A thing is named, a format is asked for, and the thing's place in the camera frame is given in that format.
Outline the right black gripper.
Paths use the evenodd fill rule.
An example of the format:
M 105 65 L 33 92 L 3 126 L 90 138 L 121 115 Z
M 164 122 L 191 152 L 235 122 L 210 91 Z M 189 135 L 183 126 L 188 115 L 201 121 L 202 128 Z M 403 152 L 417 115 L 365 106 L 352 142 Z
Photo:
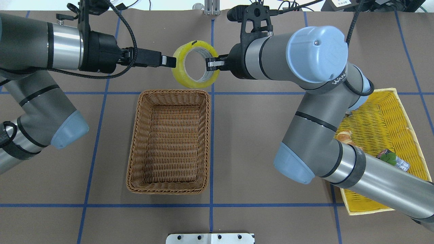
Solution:
M 245 54 L 240 43 L 235 44 L 229 54 L 206 58 L 206 71 L 230 71 L 238 79 L 249 79 L 250 75 L 245 67 Z

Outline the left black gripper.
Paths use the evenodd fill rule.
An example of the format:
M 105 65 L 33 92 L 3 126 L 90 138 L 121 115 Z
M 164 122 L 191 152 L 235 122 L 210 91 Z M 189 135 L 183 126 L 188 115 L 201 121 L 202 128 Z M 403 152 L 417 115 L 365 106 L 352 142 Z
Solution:
M 162 55 L 161 52 L 145 48 L 119 48 L 114 36 L 90 31 L 88 47 L 85 48 L 80 71 L 112 74 L 117 65 L 134 67 L 176 68 L 176 57 Z

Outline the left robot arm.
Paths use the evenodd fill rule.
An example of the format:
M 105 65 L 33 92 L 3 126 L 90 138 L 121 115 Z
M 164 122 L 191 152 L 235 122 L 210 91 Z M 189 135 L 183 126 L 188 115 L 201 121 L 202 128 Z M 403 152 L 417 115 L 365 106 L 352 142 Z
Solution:
M 89 131 L 49 70 L 111 74 L 117 65 L 176 67 L 176 58 L 143 48 L 119 48 L 114 36 L 92 31 L 88 14 L 78 26 L 1 14 L 1 85 L 24 114 L 1 123 L 1 173 L 52 145 L 65 148 Z

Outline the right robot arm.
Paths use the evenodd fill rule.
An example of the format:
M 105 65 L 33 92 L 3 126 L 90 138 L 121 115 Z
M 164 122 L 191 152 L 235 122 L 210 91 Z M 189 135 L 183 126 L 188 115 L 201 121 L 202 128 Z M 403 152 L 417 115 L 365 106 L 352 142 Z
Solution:
M 242 34 L 228 55 L 206 59 L 208 71 L 229 70 L 240 79 L 292 81 L 305 95 L 280 143 L 273 165 L 309 184 L 320 177 L 397 210 L 433 231 L 433 183 L 334 138 L 345 113 L 367 100 L 374 86 L 348 62 L 344 34 L 333 26 L 294 33 Z

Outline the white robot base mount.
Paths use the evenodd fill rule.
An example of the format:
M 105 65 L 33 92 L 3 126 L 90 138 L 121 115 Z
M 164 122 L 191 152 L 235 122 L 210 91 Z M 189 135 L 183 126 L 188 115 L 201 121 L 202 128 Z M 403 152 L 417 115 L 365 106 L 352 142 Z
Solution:
M 166 238 L 166 244 L 255 244 L 252 233 L 176 233 Z

